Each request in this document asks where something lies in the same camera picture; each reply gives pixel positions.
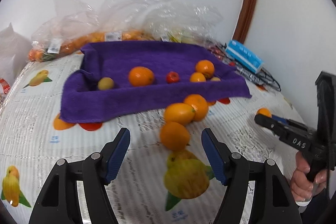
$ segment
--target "printed green leaf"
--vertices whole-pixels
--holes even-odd
[[[47,77],[47,78],[44,79],[43,83],[44,82],[52,82],[52,80],[49,77]]]
[[[171,210],[180,201],[181,201],[181,198],[177,198],[176,196],[173,196],[170,192],[168,192],[165,211]]]
[[[19,203],[21,203],[22,205],[25,205],[29,208],[31,208],[29,202],[26,200],[24,194],[20,191],[20,195],[19,195]]]
[[[212,180],[215,177],[215,174],[214,174],[211,166],[206,166],[205,167],[205,173],[207,174],[209,180]]]

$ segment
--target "silver bolt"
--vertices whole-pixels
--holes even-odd
[[[93,153],[93,154],[91,155],[91,158],[92,158],[93,160],[99,159],[99,158],[100,158],[100,154],[99,154],[98,152]]]
[[[65,164],[65,159],[59,159],[56,163],[57,163],[57,165],[61,166],[61,165]]]
[[[275,161],[272,159],[268,159],[266,162],[268,165],[271,165],[271,166],[275,165]]]
[[[233,152],[233,153],[231,154],[231,156],[232,156],[232,158],[234,158],[234,159],[236,159],[236,160],[240,159],[240,157],[241,157],[241,155],[240,155],[239,153],[237,153],[237,152]]]

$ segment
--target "blue tissue pack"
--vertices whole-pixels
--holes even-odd
[[[258,56],[236,40],[227,44],[225,52],[253,73],[258,73],[264,64]]]

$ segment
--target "finger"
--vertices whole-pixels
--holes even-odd
[[[317,189],[316,189],[314,195],[317,195],[317,194],[321,193],[322,190],[323,190],[326,186],[327,186],[327,183],[326,183],[326,182],[321,183],[321,184],[317,187]]]
[[[308,174],[310,171],[310,166],[306,159],[303,157],[303,154],[301,151],[297,152],[295,155],[295,160],[296,160],[296,168],[297,170]]]
[[[294,181],[292,181],[291,183],[291,189],[294,193],[296,193],[298,196],[304,199],[311,198],[311,191],[301,189]]]
[[[313,189],[313,183],[307,180],[306,175],[299,170],[294,171],[292,180],[303,190],[312,191]]]
[[[318,172],[318,174],[315,177],[315,182],[317,184],[323,183],[327,181],[327,169],[324,169],[320,172]]]
[[[293,190],[292,190],[292,195],[293,195],[295,201],[305,201],[305,198],[297,195]]]

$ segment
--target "purple towel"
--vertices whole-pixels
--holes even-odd
[[[112,118],[165,108],[183,102],[189,94],[200,94],[207,101],[226,97],[251,97],[245,80],[234,68],[220,62],[205,48],[157,41],[124,41],[90,43],[84,53],[80,70],[66,80],[63,88],[60,117],[66,122],[105,122]],[[220,82],[189,82],[200,60],[210,60]],[[129,71],[136,66],[151,69],[152,85],[133,87]],[[166,75],[176,71],[179,83],[167,84]],[[112,90],[98,90],[102,77],[115,82]]]

